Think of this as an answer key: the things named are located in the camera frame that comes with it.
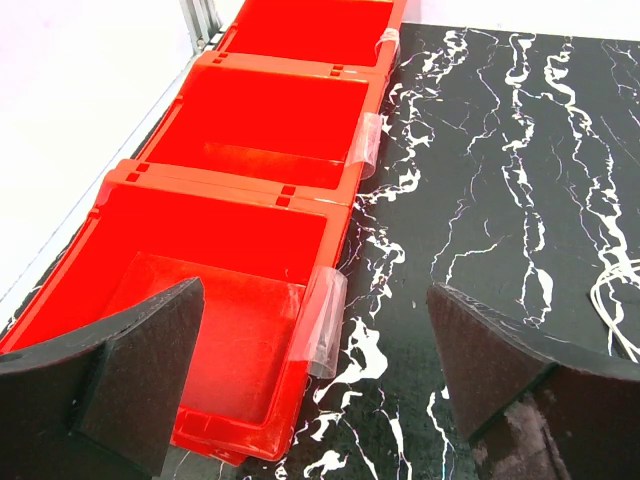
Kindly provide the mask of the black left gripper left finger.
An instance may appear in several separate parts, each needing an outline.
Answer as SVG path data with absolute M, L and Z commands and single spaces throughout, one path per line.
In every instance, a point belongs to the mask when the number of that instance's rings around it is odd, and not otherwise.
M 2 476 L 160 475 L 203 310 L 191 278 L 2 355 Z

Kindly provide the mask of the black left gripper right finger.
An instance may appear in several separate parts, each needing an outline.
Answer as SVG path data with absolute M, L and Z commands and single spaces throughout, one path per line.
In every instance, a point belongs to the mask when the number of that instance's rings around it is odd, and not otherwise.
M 639 366 L 446 284 L 427 293 L 461 438 L 482 479 L 636 479 Z

